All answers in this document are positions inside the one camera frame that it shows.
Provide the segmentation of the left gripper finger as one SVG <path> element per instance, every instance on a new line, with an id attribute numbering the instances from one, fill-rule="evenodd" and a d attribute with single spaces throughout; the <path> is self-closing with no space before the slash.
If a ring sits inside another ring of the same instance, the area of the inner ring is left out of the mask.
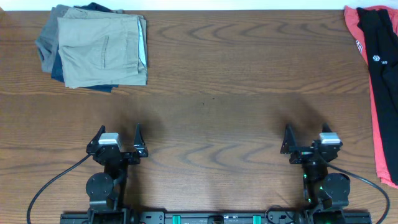
<path id="1" fill-rule="evenodd" d="M 100 127 L 94 138 L 88 143 L 86 147 L 87 154 L 96 154 L 96 152 L 101 148 L 99 144 L 100 137 L 103 133 L 106 132 L 106 128 L 104 125 Z"/>
<path id="2" fill-rule="evenodd" d="M 134 147 L 139 157 L 148 157 L 148 150 L 141 134 L 140 124 L 136 125 Z"/>

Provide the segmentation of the khaki green shorts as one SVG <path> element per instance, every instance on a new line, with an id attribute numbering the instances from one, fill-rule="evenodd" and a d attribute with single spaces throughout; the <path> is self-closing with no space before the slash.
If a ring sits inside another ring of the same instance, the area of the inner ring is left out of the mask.
<path id="1" fill-rule="evenodd" d="M 57 22 L 65 86 L 146 85 L 143 16 L 72 7 Z"/>

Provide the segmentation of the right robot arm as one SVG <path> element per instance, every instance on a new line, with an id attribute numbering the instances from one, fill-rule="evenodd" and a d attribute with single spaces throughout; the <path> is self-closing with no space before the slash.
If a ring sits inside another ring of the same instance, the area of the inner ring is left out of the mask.
<path id="1" fill-rule="evenodd" d="M 327 124 L 310 146 L 299 146 L 292 126 L 285 127 L 280 153 L 288 154 L 292 165 L 302 166 L 303 196 L 309 203 L 295 212 L 294 223 L 345 222 L 343 207 L 349 204 L 350 179 L 346 174 L 328 172 L 329 162 L 338 157 L 342 145 Z"/>

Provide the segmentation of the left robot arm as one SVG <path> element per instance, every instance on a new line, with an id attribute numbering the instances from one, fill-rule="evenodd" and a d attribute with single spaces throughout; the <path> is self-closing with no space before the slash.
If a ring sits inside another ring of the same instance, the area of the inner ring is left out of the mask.
<path id="1" fill-rule="evenodd" d="M 90 198 L 88 223 L 139 223 L 137 212 L 124 205 L 128 167 L 141 163 L 148 156 L 147 146 L 136 126 L 133 150 L 122 152 L 120 135 L 107 133 L 101 126 L 88 143 L 86 153 L 104 167 L 103 172 L 92 175 L 86 183 L 86 193 Z"/>

